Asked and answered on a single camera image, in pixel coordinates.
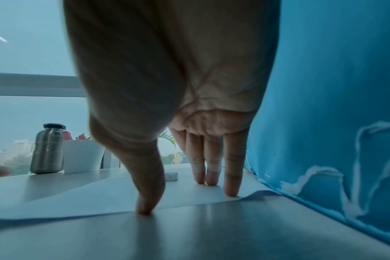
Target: white table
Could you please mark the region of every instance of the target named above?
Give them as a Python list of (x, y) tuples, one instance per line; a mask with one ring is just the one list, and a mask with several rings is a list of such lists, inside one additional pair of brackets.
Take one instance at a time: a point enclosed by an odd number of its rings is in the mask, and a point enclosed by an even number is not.
[[(178, 171), (179, 180), (167, 183), (167, 190), (176, 192), (165, 192), (163, 200), (182, 202), (184, 196), (213, 188), (194, 184), (187, 166), (173, 167), (167, 171)], [(124, 174), (110, 169), (1, 178), (0, 209)], [(244, 176), (245, 183), (249, 187), (243, 189), (265, 189), (250, 175)], [(228, 201), (222, 192), (211, 194), (226, 202), (166, 203), (151, 217), (129, 212), (0, 221), (0, 259), (390, 259), (390, 246), (285, 197)]]

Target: blue cloth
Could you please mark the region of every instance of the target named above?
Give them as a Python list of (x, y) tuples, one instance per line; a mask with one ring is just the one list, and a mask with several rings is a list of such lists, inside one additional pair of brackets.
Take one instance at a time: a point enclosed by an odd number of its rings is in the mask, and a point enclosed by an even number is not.
[(390, 242), (390, 0), (283, 1), (247, 148), (268, 186)]

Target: paper sheet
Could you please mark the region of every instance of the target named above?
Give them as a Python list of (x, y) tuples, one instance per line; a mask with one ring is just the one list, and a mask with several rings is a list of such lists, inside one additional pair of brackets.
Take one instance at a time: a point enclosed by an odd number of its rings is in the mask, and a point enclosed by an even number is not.
[[(179, 174), (179, 180), (167, 182), (157, 207), (170, 208), (241, 199), (259, 190), (269, 190), (253, 177), (246, 176), (238, 198), (225, 196), (220, 184), (199, 185), (191, 174)], [(0, 210), (0, 219), (69, 218), (134, 211), (138, 193), (129, 175), (100, 180), (54, 196)]]

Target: stainless steel bottle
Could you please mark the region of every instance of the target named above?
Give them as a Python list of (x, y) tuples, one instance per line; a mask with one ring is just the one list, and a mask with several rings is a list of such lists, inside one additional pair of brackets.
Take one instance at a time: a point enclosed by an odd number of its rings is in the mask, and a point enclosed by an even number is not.
[(57, 173), (63, 169), (64, 130), (66, 130), (66, 126), (61, 124), (44, 124), (44, 130), (36, 135), (31, 173)]

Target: white flower pot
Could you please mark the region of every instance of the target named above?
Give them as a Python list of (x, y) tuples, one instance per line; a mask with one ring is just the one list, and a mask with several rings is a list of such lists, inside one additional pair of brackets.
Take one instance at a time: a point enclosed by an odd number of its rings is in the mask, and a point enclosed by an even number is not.
[(96, 141), (67, 140), (63, 142), (65, 173), (83, 173), (99, 170), (105, 147)]

